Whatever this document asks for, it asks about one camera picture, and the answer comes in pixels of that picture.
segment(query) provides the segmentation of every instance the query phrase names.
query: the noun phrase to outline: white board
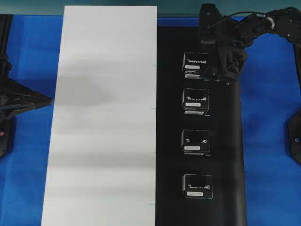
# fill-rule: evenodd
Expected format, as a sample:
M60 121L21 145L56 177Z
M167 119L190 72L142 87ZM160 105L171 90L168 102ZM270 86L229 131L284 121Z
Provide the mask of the white board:
M66 6L43 226L154 226L157 7Z

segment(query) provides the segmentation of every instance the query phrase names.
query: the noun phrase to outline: black bracket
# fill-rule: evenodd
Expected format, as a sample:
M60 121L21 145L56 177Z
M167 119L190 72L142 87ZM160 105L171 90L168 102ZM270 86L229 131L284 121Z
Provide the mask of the black bracket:
M291 155L301 164L301 111L289 120L288 135Z
M12 15L0 15L0 157L8 150L11 119L17 114L51 105L52 99L8 77L12 68L6 48Z

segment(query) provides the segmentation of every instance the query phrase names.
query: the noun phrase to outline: blue surface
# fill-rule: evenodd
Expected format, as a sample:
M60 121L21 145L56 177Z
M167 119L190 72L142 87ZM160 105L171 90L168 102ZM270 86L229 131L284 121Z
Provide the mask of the blue surface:
M7 53L10 77L54 97L60 16L15 16ZM53 105L17 116L12 151L0 159L0 225L41 223Z
M159 26L197 26L160 18ZM15 16L10 77L54 97L60 16ZM264 35L247 49L241 104L249 226L301 225L301 166L288 152L286 120L301 108L293 47ZM41 222L53 106L17 116L13 151L0 159L0 226Z

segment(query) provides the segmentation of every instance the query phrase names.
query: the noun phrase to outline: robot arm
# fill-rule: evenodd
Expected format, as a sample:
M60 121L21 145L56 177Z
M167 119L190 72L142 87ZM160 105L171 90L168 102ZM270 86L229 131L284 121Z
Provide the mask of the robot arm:
M241 21L231 17L251 13ZM239 12L222 16L214 4L203 4L199 14L201 51L216 57L218 73L205 78L226 83L238 80L247 59L245 48L265 34L278 34L294 44L298 74L300 74L301 12L296 8L273 10L268 13Z

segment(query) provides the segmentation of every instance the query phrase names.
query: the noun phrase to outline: black box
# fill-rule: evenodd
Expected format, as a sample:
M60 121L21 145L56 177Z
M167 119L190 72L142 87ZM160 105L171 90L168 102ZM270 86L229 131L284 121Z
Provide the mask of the black box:
M185 198L213 199L212 176L185 174L182 177L182 191Z
M185 114L205 115L209 110L209 90L184 89L182 107Z
M209 131L183 129L181 146L184 154L211 156Z
M209 53L185 52L183 58L182 71L186 79L204 79L203 74L208 71Z

